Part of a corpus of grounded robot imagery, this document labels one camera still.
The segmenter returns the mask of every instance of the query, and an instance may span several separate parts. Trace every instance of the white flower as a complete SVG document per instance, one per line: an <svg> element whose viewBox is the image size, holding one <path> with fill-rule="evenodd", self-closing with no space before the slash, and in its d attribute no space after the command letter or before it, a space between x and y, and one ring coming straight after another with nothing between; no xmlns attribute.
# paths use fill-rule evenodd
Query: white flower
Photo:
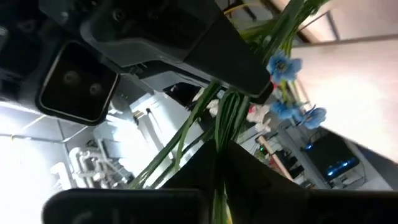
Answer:
<svg viewBox="0 0 398 224"><path fill-rule="evenodd" d="M247 119L249 122L262 123L268 112L269 105L256 105L252 108L252 111L248 113Z"/></svg>
<svg viewBox="0 0 398 224"><path fill-rule="evenodd" d="M217 115L218 112L218 102L219 100L211 100L210 103L207 105L207 109L209 109L210 114L214 117Z"/></svg>
<svg viewBox="0 0 398 224"><path fill-rule="evenodd" d="M257 132L261 132L261 131L270 132L271 128L268 126L268 124L270 122L271 122L271 119L269 118L265 123L257 123L254 127Z"/></svg>
<svg viewBox="0 0 398 224"><path fill-rule="evenodd" d="M203 94L204 91L205 91L205 89L204 89L204 88L201 88L201 89L199 90L199 92L193 97L192 102L195 102L196 100L198 100L199 97Z"/></svg>

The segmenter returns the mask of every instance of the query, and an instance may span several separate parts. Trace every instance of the black cable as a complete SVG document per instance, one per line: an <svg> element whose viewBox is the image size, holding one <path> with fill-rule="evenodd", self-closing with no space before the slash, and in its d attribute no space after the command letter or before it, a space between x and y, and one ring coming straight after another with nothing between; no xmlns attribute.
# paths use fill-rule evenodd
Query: black cable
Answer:
<svg viewBox="0 0 398 224"><path fill-rule="evenodd" d="M98 147L98 144L94 139L91 139L86 142L86 147Z"/></svg>
<svg viewBox="0 0 398 224"><path fill-rule="evenodd" d="M296 130L299 131L300 137L307 138L307 135L303 130L301 130L300 126L296 126Z"/></svg>
<svg viewBox="0 0 398 224"><path fill-rule="evenodd" d="M178 73L178 72L175 72L175 71L173 71L173 72L174 72L174 74L176 74L178 77L180 77L180 78L182 78L182 79L184 79L184 80L186 80L186 81L190 81L190 82L196 84L196 85L199 86L199 87L204 87L202 83L198 83L198 82L197 82L195 79L193 79L193 78L187 78L187 77L185 77L184 75L182 75L182 74L180 74L180 73Z"/></svg>
<svg viewBox="0 0 398 224"><path fill-rule="evenodd" d="M310 137L309 137L309 139L308 139L308 141L307 141L307 145L309 145L309 144L311 144L312 143L312 137L314 137L316 134L318 134L320 132L320 129L318 129L314 134L312 134Z"/></svg>
<svg viewBox="0 0 398 224"><path fill-rule="evenodd" d="M305 182L305 169L304 169L304 171L302 172L302 174L303 174L303 183Z"/></svg>
<svg viewBox="0 0 398 224"><path fill-rule="evenodd" d="M362 178L363 178L363 183L362 183L362 185L361 185L361 187L362 187L362 186L365 185L365 183L366 183L366 171L365 171L365 165L363 164L363 162L361 162L361 164L362 164L362 169L363 169L363 176L362 176Z"/></svg>
<svg viewBox="0 0 398 224"><path fill-rule="evenodd" d="M320 129L317 131L317 133L318 133L318 137L315 140L319 140L320 138L322 138L322 134L321 134L321 130Z"/></svg>

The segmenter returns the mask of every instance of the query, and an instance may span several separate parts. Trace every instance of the yellow wire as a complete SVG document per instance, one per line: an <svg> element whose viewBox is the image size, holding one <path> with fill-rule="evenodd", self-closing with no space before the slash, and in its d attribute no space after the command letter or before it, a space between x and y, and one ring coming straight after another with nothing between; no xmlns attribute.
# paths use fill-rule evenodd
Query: yellow wire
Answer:
<svg viewBox="0 0 398 224"><path fill-rule="evenodd" d="M263 6L263 5L261 3L258 3L258 2L250 2L250 3L240 4L238 6L232 7L231 9L228 9L227 11L225 11L224 15L227 15L230 12L233 12L233 11L235 11L237 9L241 9L243 7L246 7L246 6Z"/></svg>
<svg viewBox="0 0 398 224"><path fill-rule="evenodd" d="M226 205L226 215L227 215L227 224L233 224L231 211L229 210L228 204Z"/></svg>

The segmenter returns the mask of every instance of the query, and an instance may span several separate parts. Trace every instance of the blue flower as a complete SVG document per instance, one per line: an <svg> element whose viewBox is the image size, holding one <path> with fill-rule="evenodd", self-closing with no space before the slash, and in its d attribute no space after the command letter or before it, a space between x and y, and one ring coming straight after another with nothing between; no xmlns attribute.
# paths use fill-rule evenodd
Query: blue flower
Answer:
<svg viewBox="0 0 398 224"><path fill-rule="evenodd" d="M304 114L296 110L293 114L294 119L299 121L308 129L318 128L326 120L326 109L315 108L315 106Z"/></svg>
<svg viewBox="0 0 398 224"><path fill-rule="evenodd" d="M293 116L294 108L289 108L286 103L274 102L269 108L272 112L278 115L281 120L289 119Z"/></svg>
<svg viewBox="0 0 398 224"><path fill-rule="evenodd" d="M268 63L267 69L276 84L282 80L294 81L297 78L297 72L302 68L303 61L299 58L290 59L283 51L278 51L273 55Z"/></svg>

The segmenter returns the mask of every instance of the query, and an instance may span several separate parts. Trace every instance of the red object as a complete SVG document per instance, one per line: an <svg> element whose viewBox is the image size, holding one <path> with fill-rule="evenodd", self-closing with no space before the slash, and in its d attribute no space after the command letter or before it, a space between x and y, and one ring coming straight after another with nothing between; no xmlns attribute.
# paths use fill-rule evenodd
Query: red object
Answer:
<svg viewBox="0 0 398 224"><path fill-rule="evenodd" d="M278 87L278 84L276 84L276 83L273 82L272 77L271 77L271 82L272 82L272 84L274 85L274 90L275 90L275 89Z"/></svg>
<svg viewBox="0 0 398 224"><path fill-rule="evenodd" d="M256 109L254 109L255 105L251 105L251 107L249 108L249 113L253 113L255 112Z"/></svg>

